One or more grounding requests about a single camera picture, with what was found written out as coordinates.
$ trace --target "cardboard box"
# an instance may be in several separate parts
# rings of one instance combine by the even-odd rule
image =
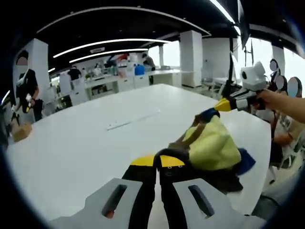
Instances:
[[[15,142],[21,141],[30,135],[32,131],[32,125],[30,123],[25,123],[21,126],[18,125],[17,120],[12,120],[12,131],[11,135]]]

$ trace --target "blue container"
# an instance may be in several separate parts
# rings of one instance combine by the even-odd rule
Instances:
[[[145,68],[143,65],[137,65],[135,68],[134,68],[134,74],[135,75],[144,75],[145,74]]]

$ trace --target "black shirt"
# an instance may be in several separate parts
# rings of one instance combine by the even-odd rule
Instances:
[[[24,73],[20,74],[19,79],[24,77]],[[22,111],[26,113],[29,102],[26,100],[27,94],[31,96],[34,95],[37,89],[37,80],[35,72],[32,69],[29,69],[26,72],[26,75],[21,83],[17,83],[16,87],[16,97],[20,99],[20,103],[22,106]]]
[[[70,75],[71,80],[77,80],[79,75],[81,75],[81,72],[77,68],[72,68],[70,71],[68,71],[68,75]]]

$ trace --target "white table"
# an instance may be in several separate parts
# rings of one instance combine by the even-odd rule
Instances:
[[[45,219],[70,216],[84,207],[87,196],[121,178],[135,158],[177,140],[196,114],[215,103],[164,84],[113,94],[36,122],[29,137],[9,146],[8,163],[24,196]],[[251,214],[269,166],[270,125],[238,111],[221,113],[221,120],[237,146],[256,160],[240,176],[242,192],[228,194],[234,209]],[[134,122],[107,131],[110,124],[129,121]],[[158,184],[149,228],[167,228]]]
[[[153,76],[153,83],[154,84],[168,84],[175,87],[181,87],[182,85],[182,74],[191,73],[185,72],[177,69],[170,69],[170,70],[156,70],[151,72],[146,72],[145,75],[152,75]]]

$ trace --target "ceiling light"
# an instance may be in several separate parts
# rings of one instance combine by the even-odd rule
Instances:
[[[6,92],[5,96],[3,97],[2,101],[1,101],[1,105],[3,104],[4,100],[6,99],[6,97],[8,97],[10,94],[10,91]]]
[[[48,70],[48,72],[50,73],[50,72],[52,72],[54,70],[55,70],[55,68],[51,68],[50,70]]]
[[[122,50],[115,50],[115,51],[109,51],[109,52],[101,52],[101,53],[96,53],[96,54],[92,54],[92,55],[89,55],[89,56],[84,56],[84,57],[81,57],[81,58],[77,58],[75,60],[71,60],[71,61],[69,61],[69,63],[73,63],[73,62],[76,62],[76,61],[87,59],[87,58],[90,58],[90,57],[93,57],[93,56],[100,56],[100,55],[111,54],[111,53],[116,53],[116,52],[140,52],[140,51],[147,51],[147,50],[148,49],[122,49]]]
[[[116,39],[116,40],[109,40],[109,41],[103,41],[103,42],[95,42],[95,43],[90,43],[90,44],[85,44],[79,47],[75,47],[73,49],[66,50],[64,52],[61,52],[59,54],[56,54],[53,56],[53,58],[59,57],[61,55],[64,55],[68,52],[72,52],[74,50],[82,49],[85,47],[93,46],[93,45],[98,45],[98,44],[105,44],[105,43],[113,43],[113,42],[161,42],[161,43],[170,43],[169,41],[164,41],[164,40],[156,40],[156,39],[138,39],[138,38],[132,38],[132,39]]]
[[[210,0],[210,2],[213,3],[230,22],[235,24],[235,21],[233,20],[233,18],[229,15],[229,13],[225,10],[225,8],[218,1]]]
[[[234,26],[234,29],[236,30],[238,36],[240,36],[241,32],[238,26]]]

